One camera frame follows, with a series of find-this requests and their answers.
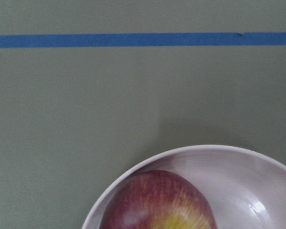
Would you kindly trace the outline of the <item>pink plate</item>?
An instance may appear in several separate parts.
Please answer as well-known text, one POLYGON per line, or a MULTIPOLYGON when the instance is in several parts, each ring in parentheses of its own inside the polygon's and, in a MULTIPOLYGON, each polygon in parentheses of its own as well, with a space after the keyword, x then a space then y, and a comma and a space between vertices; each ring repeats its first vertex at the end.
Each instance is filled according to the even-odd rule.
POLYGON ((206 197, 220 229, 286 229, 286 166, 234 146, 197 145, 156 154, 118 177, 97 199, 83 228, 97 229, 126 179, 149 170, 176 173, 206 197))

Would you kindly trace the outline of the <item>red apple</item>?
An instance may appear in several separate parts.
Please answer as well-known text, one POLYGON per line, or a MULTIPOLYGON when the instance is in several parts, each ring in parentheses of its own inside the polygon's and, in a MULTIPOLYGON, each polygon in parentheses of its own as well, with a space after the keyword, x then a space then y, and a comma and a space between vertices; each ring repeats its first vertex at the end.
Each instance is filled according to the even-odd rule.
POLYGON ((215 229, 204 195, 181 176, 162 170, 137 174, 116 192, 102 229, 215 229))

